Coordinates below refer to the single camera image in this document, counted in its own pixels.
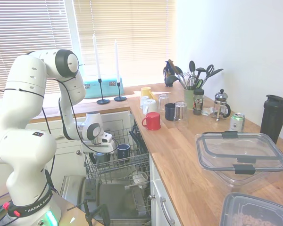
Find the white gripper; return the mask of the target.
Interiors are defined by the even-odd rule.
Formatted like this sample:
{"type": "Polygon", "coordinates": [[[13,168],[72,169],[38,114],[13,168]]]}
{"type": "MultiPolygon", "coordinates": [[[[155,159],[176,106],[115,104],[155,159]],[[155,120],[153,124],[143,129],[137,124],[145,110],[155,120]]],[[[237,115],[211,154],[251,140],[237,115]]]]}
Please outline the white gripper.
{"type": "Polygon", "coordinates": [[[90,141],[85,141],[82,143],[82,150],[86,153],[89,153],[89,158],[92,163],[96,163],[94,158],[94,153],[106,153],[107,160],[110,161],[111,154],[116,149],[116,144],[113,140],[108,143],[100,143],[100,144],[93,144],[90,141]]]}

